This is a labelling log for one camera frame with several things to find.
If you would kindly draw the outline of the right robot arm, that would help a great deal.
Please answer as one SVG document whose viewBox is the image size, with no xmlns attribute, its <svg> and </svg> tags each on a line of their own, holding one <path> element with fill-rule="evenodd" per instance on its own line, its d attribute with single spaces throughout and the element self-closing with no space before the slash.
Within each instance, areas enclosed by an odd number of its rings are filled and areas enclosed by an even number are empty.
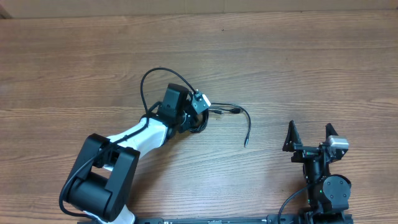
<svg viewBox="0 0 398 224">
<path fill-rule="evenodd" d="M 349 142 L 338 135 L 332 124 L 325 126 L 325 140 L 318 146 L 304 146 L 291 120 L 282 150 L 291 152 L 291 161 L 303 165 L 306 186 L 293 193 L 282 204 L 277 222 L 289 223 L 353 223 L 349 209 L 351 181 L 343 175 L 331 174 L 329 165 L 339 161 L 347 153 Z M 282 216 L 285 206 L 301 193 L 307 193 L 308 207 L 296 215 Z"/>
</svg>

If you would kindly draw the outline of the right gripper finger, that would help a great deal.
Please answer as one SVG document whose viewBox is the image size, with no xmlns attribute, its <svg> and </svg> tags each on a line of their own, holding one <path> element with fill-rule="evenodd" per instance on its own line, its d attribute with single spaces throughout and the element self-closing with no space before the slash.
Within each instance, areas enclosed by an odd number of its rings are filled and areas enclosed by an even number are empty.
<svg viewBox="0 0 398 224">
<path fill-rule="evenodd" d="M 289 127 L 287 131 L 287 136 L 283 145 L 282 150 L 285 152 L 294 152 L 302 147 L 302 141 L 297 131 L 295 121 L 291 120 L 289 122 Z"/>
<path fill-rule="evenodd" d="M 325 136 L 328 139 L 330 136 L 337 136 L 338 133 L 335 131 L 334 127 L 331 123 L 326 124 L 325 126 Z"/>
</svg>

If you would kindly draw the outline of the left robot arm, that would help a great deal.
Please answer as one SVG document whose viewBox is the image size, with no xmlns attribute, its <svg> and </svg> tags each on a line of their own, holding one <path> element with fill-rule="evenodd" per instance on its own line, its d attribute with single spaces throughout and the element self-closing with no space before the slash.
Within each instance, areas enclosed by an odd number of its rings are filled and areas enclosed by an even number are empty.
<svg viewBox="0 0 398 224">
<path fill-rule="evenodd" d="M 139 159 L 194 127 L 210 105 L 202 92 L 171 83 L 135 126 L 113 136 L 88 136 L 60 192 L 62 212 L 88 223 L 135 223 L 127 200 Z"/>
</svg>

